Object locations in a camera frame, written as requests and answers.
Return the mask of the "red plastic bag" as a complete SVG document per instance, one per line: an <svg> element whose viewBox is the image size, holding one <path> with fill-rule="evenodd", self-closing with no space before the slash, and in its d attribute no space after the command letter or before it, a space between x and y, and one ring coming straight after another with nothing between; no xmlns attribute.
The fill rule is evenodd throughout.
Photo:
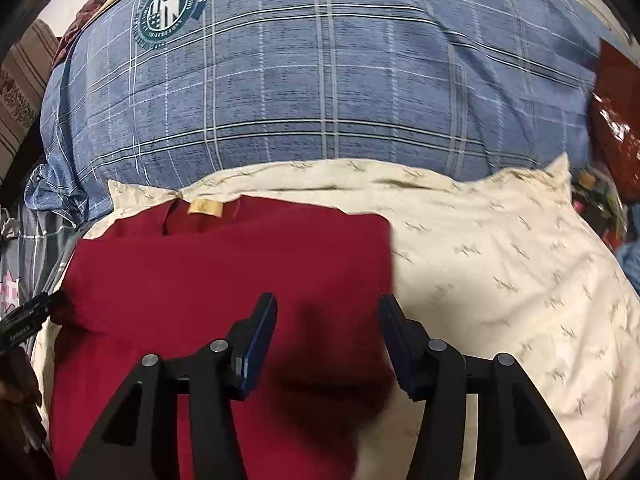
<svg viewBox="0 0 640 480"><path fill-rule="evenodd" d="M639 67L612 44L600 40L596 84L589 116L591 133L620 197L639 200Z"/></svg>

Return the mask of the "dark red garment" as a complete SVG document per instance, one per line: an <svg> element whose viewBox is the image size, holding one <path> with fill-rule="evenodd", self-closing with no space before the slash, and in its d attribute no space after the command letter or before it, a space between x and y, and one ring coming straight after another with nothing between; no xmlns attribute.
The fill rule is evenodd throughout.
<svg viewBox="0 0 640 480"><path fill-rule="evenodd" d="M253 479L348 479L358 429L393 374L376 304L392 288L377 214L243 196L220 217L172 200L81 240L54 316L53 463L66 476L107 401L147 353L182 358L277 298L257 388L235 404Z"/></svg>

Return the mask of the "cream leaf-print pillow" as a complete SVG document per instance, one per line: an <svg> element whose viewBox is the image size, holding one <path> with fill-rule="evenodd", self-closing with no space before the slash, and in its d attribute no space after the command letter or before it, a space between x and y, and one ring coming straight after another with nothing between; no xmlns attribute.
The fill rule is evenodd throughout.
<svg viewBox="0 0 640 480"><path fill-rule="evenodd" d="M606 478L638 434L639 298L572 206L566 157L466 183L337 159L222 170L187 188L111 181L108 192L112 212L82 240L172 200L214 217L243 196L377 214L390 224L389 292L405 315L463 354L512 354L587 478ZM382 410L357 431L349 479L401 479L409 469L423 408L392 374Z"/></svg>

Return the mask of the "blue denim clothes pile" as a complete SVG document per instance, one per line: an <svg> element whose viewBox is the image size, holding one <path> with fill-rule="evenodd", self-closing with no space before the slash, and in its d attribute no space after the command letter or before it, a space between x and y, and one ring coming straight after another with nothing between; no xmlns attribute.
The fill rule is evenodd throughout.
<svg viewBox="0 0 640 480"><path fill-rule="evenodd" d="M629 283L640 295L640 242L623 244L616 250L615 257Z"/></svg>

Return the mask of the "grey-blue star-print cloth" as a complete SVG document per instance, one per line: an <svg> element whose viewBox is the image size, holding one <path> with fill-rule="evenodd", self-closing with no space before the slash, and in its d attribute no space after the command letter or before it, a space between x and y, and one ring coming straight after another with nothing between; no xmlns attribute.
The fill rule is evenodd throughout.
<svg viewBox="0 0 640 480"><path fill-rule="evenodd" d="M53 292L85 226L19 200L1 208L1 315Z"/></svg>

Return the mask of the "brown striped pillow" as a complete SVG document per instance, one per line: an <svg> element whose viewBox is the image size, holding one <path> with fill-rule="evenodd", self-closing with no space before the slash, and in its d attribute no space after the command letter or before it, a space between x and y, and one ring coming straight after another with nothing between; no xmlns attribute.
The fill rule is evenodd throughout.
<svg viewBox="0 0 640 480"><path fill-rule="evenodd" d="M1 180L36 120L58 50L58 38L37 18L1 63Z"/></svg>

